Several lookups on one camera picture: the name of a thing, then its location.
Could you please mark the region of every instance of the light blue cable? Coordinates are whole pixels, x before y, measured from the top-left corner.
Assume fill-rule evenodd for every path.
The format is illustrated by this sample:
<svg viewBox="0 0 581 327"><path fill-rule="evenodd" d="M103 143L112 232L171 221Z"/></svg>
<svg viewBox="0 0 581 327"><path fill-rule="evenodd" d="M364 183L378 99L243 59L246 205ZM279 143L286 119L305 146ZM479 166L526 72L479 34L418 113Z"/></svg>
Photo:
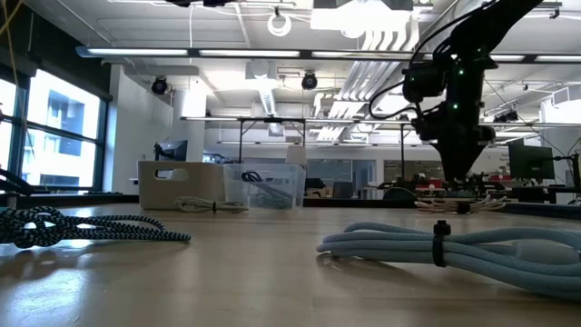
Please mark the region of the light blue cable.
<svg viewBox="0 0 581 327"><path fill-rule="evenodd" d="M320 253L359 257L389 263L431 263L432 233L381 223L354 223L344 233L327 236ZM515 240L544 240L563 246L542 245L552 253L539 254L534 262L517 256L514 245L490 244ZM581 233L538 228L508 228L488 232L449 235L443 242L444 262L517 287L561 299L581 301ZM551 257L573 253L565 263L549 264Z"/></svg>

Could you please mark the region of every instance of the light fixture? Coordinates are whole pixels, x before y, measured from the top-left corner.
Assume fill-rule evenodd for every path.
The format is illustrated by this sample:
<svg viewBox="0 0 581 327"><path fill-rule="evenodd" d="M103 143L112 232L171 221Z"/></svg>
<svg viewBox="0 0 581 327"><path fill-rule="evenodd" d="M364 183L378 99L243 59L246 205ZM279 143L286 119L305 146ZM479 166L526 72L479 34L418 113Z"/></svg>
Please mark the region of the light fixture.
<svg viewBox="0 0 581 327"><path fill-rule="evenodd" d="M536 62L575 62L581 63L581 55L539 55Z"/></svg>
<svg viewBox="0 0 581 327"><path fill-rule="evenodd" d="M186 56L188 51L185 49L129 49L129 48L88 48L87 52L91 55L143 55L143 56Z"/></svg>
<svg viewBox="0 0 581 327"><path fill-rule="evenodd" d="M520 62L525 59L525 57L520 54L492 54L490 57L492 60L499 62Z"/></svg>
<svg viewBox="0 0 581 327"><path fill-rule="evenodd" d="M299 51L288 50L200 50L200 56L232 57L299 57Z"/></svg>
<svg viewBox="0 0 581 327"><path fill-rule="evenodd" d="M370 52L370 51L313 51L313 58L326 59L367 59L367 60L391 60L408 61L413 54L411 52Z"/></svg>
<svg viewBox="0 0 581 327"><path fill-rule="evenodd" d="M205 122L237 122L238 118L234 117L182 117L186 121L205 121Z"/></svg>
<svg viewBox="0 0 581 327"><path fill-rule="evenodd" d="M306 119L307 123L328 123L328 124L353 124L352 119Z"/></svg>

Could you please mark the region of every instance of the cable tie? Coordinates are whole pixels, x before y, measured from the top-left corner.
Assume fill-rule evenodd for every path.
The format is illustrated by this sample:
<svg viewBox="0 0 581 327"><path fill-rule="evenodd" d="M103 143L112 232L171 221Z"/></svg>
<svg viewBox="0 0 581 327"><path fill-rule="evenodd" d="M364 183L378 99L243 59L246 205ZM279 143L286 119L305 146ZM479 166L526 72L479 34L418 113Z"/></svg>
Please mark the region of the cable tie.
<svg viewBox="0 0 581 327"><path fill-rule="evenodd" d="M438 267L446 267L444 262L444 236L452 234L452 227L445 220L434 225L434 239L432 240L432 260Z"/></svg>

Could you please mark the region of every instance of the wooden table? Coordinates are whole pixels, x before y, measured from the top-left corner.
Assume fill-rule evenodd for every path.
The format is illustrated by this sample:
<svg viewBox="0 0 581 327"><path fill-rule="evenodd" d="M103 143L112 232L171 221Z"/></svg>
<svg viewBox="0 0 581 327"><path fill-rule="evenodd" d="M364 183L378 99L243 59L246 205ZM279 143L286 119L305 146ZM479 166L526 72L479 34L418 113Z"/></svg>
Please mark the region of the wooden table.
<svg viewBox="0 0 581 327"><path fill-rule="evenodd" d="M141 213L136 204L65 210ZM191 243L60 242L0 247L0 326L574 326L581 311L470 272L427 264L332 260L320 239L372 221L453 233L579 223L479 213L317 209L148 212Z"/></svg>

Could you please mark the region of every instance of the black cable tie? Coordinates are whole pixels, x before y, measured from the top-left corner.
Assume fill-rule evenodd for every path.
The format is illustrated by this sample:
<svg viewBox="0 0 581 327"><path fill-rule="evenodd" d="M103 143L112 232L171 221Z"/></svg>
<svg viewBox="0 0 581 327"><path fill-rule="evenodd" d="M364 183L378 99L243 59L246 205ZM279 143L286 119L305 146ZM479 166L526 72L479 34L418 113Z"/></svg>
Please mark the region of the black cable tie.
<svg viewBox="0 0 581 327"><path fill-rule="evenodd" d="M450 235L452 228L446 221L438 221L434 225L434 239L432 240L432 260L438 267L446 267L444 262L444 236Z"/></svg>
<svg viewBox="0 0 581 327"><path fill-rule="evenodd" d="M466 214L470 212L470 203L458 203L456 212L459 214Z"/></svg>

